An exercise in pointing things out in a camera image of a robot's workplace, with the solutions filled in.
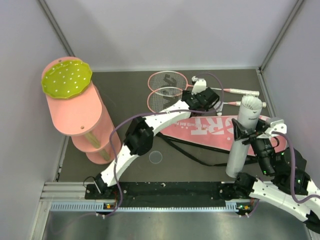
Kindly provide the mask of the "white shuttlecock tube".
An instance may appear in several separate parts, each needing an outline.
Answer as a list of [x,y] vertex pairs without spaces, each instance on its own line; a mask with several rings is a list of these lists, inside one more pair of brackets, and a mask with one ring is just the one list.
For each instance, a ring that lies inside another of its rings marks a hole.
[[263,103],[258,97],[245,95],[241,99],[237,118],[232,119],[234,141],[225,170],[231,178],[235,178],[245,165],[249,145],[243,144],[243,141],[248,138],[249,132],[256,129],[262,108]]

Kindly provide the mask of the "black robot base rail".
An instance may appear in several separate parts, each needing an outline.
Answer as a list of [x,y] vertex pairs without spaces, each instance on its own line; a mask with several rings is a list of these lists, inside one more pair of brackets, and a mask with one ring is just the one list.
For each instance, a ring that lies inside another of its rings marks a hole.
[[222,207],[225,201],[239,199],[233,183],[207,182],[121,182],[99,191],[88,184],[86,200],[106,200],[114,204],[122,200],[123,208],[197,208]]

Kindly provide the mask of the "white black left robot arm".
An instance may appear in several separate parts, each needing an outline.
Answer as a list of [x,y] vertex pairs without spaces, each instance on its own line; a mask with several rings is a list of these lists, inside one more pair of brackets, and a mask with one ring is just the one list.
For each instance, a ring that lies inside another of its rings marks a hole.
[[[119,178],[128,166],[151,150],[154,136],[159,132],[178,121],[214,112],[214,106],[219,100],[220,96],[210,87],[198,93],[184,90],[181,99],[168,108],[155,113],[140,113],[115,127],[109,136],[114,159],[94,178],[97,194],[102,198],[109,198],[113,194],[113,186],[119,183]],[[130,122],[130,125],[125,133],[123,144],[121,149],[116,151],[112,137],[117,129],[127,122]]]

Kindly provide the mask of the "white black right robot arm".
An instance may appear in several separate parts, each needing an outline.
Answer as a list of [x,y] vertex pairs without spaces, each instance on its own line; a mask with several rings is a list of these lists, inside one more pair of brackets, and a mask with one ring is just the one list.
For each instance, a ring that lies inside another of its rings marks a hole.
[[319,233],[320,188],[306,172],[307,161],[287,137],[284,120],[259,119],[255,129],[246,129],[237,119],[232,124],[234,139],[250,145],[262,173],[272,177],[271,184],[266,184],[240,172],[232,187],[234,194],[267,202]]

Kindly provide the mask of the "clear plastic tube lid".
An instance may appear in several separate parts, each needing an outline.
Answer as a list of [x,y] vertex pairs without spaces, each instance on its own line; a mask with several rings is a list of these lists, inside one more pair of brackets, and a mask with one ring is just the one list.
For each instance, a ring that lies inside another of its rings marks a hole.
[[159,164],[163,160],[163,155],[160,151],[154,150],[148,156],[152,164]]

